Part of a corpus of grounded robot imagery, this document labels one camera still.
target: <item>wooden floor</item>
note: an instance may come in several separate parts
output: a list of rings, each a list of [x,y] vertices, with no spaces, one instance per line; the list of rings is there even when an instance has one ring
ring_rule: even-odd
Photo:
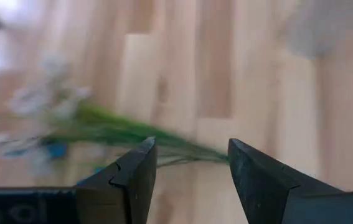
[[[322,57],[293,55],[281,34],[298,3],[0,1],[0,111],[59,54],[109,110],[224,151],[239,138],[353,190],[353,31]],[[0,185],[36,184],[24,165],[0,163]],[[159,170],[149,223],[244,222],[228,167]]]

